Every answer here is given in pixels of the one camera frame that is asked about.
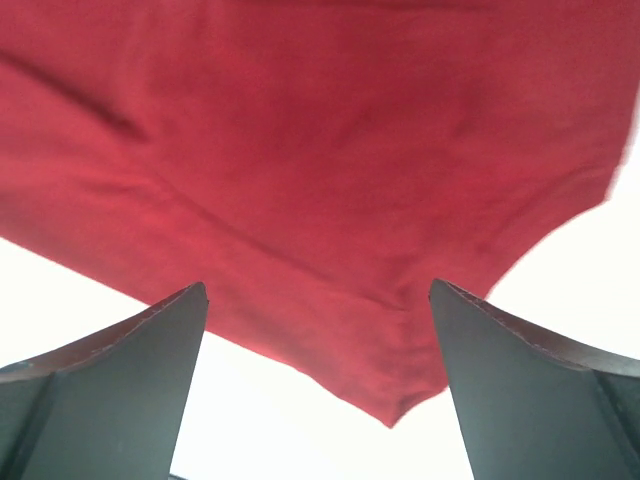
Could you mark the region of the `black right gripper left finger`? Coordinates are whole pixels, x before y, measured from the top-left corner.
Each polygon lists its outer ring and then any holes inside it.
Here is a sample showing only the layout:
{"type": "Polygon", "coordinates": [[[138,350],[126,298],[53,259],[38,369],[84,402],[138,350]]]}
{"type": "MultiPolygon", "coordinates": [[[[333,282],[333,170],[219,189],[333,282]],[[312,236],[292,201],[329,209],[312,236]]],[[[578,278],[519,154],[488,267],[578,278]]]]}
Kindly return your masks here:
{"type": "Polygon", "coordinates": [[[196,283],[2,367],[2,478],[168,478],[207,311],[196,283]]]}

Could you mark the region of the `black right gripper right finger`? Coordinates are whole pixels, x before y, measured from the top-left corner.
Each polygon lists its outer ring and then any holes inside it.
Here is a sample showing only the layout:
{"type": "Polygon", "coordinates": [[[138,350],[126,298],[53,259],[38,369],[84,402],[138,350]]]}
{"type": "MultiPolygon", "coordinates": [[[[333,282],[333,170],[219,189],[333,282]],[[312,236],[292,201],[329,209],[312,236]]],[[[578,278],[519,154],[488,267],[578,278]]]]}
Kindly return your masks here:
{"type": "Polygon", "coordinates": [[[474,478],[638,478],[638,360],[447,281],[432,283],[429,300],[474,478]]]}

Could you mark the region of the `red t shirt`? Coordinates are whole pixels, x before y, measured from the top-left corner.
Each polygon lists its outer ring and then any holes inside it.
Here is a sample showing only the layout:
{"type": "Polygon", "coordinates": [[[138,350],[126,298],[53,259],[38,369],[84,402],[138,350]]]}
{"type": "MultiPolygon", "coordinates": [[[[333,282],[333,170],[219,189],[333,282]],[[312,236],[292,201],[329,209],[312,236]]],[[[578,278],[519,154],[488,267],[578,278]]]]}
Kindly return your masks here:
{"type": "Polygon", "coordinates": [[[1,234],[386,426],[447,377],[428,290],[483,295],[598,205],[635,1],[5,1],[1,234]]]}

